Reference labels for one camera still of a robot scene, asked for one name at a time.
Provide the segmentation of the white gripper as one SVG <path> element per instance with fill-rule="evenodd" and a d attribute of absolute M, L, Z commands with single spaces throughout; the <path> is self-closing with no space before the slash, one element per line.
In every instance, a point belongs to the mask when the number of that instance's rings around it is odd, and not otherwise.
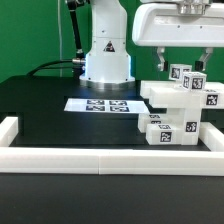
<path fill-rule="evenodd" d="M 203 15 L 185 15 L 174 3 L 142 4 L 136 11 L 132 40 L 138 46 L 156 48 L 159 71 L 166 70 L 164 47 L 206 47 L 195 62 L 196 71 L 205 71 L 213 47 L 224 47 L 224 4 L 213 3 Z"/>

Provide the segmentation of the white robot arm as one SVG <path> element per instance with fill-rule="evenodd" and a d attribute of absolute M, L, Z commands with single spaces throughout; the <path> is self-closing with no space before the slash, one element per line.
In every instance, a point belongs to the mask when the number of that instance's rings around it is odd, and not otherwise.
<path fill-rule="evenodd" d="M 90 4 L 92 47 L 84 53 L 73 20 L 75 63 L 85 65 L 80 82 L 95 88 L 131 86 L 131 58 L 126 51 L 127 12 L 119 0 L 65 0 L 71 15 Z M 138 46 L 153 46 L 159 58 L 167 47 L 203 47 L 204 64 L 215 47 L 224 47 L 224 3 L 212 0 L 140 0 L 132 28 Z"/>

